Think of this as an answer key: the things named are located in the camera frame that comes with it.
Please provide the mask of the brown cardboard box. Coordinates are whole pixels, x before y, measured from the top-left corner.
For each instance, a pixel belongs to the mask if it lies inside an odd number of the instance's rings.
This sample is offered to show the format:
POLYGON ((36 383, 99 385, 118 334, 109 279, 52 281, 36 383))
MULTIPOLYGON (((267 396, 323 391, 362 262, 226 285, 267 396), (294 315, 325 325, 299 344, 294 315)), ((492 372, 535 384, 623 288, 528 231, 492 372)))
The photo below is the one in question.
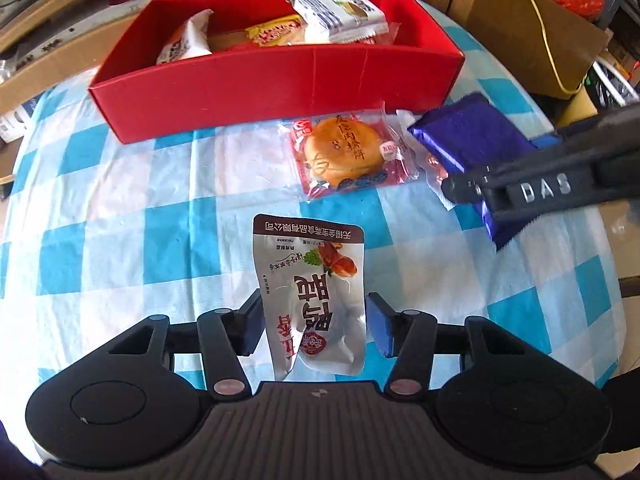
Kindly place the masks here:
POLYGON ((448 15, 531 94, 567 100, 611 35, 551 0, 451 0, 448 15))

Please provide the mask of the white chicken snack pouch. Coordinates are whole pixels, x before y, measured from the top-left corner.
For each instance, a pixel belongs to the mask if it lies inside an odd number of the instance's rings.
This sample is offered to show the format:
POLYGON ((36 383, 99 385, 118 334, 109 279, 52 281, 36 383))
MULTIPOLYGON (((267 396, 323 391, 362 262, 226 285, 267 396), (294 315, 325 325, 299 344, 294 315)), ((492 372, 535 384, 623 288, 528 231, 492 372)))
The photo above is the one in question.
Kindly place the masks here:
POLYGON ((253 258, 274 378, 287 378, 298 362, 322 374, 360 374, 367 344, 363 230, 258 214, 253 258))

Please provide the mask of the blue white checkered tablecloth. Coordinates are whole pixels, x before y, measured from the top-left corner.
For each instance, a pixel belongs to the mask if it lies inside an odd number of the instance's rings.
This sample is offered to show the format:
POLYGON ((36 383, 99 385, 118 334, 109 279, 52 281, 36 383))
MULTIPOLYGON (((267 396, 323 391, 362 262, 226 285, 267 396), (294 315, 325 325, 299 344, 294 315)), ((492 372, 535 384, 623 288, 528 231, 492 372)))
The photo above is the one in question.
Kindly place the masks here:
POLYGON ((445 323, 485 315, 602 384, 625 315, 594 208, 549 214, 495 248, 469 206, 424 180, 306 202, 273 122, 121 144, 90 73, 47 91, 1 237, 1 396, 39 384, 154 313, 191 321, 257 285, 258 214, 356 224, 367 289, 445 323))

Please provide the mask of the yellow dried mango bag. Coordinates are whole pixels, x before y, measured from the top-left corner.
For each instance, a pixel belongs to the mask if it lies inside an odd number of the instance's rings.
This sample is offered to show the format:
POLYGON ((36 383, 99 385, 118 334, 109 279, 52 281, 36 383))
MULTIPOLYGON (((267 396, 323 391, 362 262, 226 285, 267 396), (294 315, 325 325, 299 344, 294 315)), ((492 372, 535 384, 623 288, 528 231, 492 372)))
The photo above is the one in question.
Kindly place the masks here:
POLYGON ((298 14, 250 26, 245 29, 246 38, 252 46, 283 47, 305 42, 306 22, 298 14))

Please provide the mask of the pink sausage pack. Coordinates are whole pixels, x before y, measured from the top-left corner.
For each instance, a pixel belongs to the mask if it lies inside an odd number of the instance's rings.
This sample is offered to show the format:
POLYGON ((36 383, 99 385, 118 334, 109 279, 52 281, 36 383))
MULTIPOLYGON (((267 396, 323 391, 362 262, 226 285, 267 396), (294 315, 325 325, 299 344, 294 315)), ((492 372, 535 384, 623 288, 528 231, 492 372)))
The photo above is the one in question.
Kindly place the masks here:
POLYGON ((442 206, 446 210, 451 210, 454 208, 454 204, 447 200, 442 192, 442 182, 448 177, 447 170, 408 130, 416 122, 416 116, 408 110, 396 110, 396 117, 401 136, 408 149, 412 151, 414 163, 424 173, 426 184, 437 196, 442 206))

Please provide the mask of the white noodle snack bag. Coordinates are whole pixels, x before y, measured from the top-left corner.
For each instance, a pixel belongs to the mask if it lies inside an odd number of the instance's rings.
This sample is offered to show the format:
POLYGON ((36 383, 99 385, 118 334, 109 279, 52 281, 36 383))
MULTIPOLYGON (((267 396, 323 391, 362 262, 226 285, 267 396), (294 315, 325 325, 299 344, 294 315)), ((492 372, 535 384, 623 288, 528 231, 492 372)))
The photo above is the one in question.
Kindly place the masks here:
POLYGON ((209 49, 207 31, 212 14, 212 10, 205 9, 188 18, 160 49, 156 64, 162 65, 210 55, 212 50, 209 49))

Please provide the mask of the red cardboard box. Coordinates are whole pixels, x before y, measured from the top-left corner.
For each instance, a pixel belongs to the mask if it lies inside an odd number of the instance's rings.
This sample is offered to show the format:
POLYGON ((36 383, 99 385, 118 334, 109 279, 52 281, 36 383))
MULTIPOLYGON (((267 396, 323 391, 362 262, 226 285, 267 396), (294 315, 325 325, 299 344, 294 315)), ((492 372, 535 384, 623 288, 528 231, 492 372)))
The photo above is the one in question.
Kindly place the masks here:
POLYGON ((389 46, 302 44, 158 64, 170 36, 210 12, 211 32, 288 14, 288 0, 153 0, 122 34, 90 94, 122 143, 208 127, 385 107, 442 105, 463 52, 416 0, 370 0, 399 26, 389 46))

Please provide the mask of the white Kaprons wafer pack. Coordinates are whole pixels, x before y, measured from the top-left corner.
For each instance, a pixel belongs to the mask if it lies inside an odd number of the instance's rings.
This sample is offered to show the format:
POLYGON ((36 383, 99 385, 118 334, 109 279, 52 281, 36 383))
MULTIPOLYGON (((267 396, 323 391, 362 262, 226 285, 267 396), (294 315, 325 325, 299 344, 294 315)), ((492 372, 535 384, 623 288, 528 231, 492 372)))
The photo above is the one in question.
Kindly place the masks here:
POLYGON ((306 23, 306 44, 351 44, 390 32, 385 14, 370 0, 288 0, 306 23))

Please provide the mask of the orange meat floss cake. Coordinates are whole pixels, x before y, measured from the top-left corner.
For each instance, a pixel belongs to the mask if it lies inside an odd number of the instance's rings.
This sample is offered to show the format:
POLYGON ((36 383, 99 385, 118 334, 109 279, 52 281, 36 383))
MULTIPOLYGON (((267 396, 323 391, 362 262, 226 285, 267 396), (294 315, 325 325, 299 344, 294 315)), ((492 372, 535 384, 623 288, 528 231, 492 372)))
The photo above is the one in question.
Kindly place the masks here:
POLYGON ((382 108, 299 118, 282 128, 303 196, 310 202, 419 177, 401 131, 382 108))

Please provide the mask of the wooden TV stand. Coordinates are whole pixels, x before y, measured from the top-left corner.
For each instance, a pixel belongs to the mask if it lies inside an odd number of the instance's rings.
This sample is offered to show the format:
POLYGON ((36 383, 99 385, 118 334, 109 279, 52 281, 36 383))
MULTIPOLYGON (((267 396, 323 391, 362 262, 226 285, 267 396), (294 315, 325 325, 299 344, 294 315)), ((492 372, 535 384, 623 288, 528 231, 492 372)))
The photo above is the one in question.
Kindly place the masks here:
MULTIPOLYGON (((35 0, 1 24, 1 116, 100 65, 151 0, 35 0)), ((1 183, 14 181, 23 138, 1 140, 1 183)))

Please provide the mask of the purple foil snack pack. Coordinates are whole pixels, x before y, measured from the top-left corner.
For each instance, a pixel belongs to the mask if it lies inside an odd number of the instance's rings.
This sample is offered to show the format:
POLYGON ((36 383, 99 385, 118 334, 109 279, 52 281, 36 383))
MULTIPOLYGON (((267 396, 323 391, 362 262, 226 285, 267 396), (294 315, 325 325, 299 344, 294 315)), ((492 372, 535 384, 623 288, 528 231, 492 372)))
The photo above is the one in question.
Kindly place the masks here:
POLYGON ((469 200, 498 250, 533 220, 531 214, 522 220, 497 219, 475 190, 452 188, 452 178, 458 174, 514 162, 535 151, 520 130, 482 94, 475 92, 454 104, 431 110, 408 131, 446 171, 447 177, 440 185, 446 200, 455 205, 469 200))

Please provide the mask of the white box under shelf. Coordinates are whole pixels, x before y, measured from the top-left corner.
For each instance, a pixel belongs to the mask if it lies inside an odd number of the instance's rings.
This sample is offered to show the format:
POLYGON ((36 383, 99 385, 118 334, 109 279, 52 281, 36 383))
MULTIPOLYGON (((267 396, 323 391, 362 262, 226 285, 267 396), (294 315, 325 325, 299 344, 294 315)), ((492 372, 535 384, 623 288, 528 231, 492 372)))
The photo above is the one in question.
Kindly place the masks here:
POLYGON ((34 128, 35 107, 32 104, 18 106, 12 112, 3 114, 0 118, 1 140, 9 144, 21 139, 26 133, 30 133, 34 128))

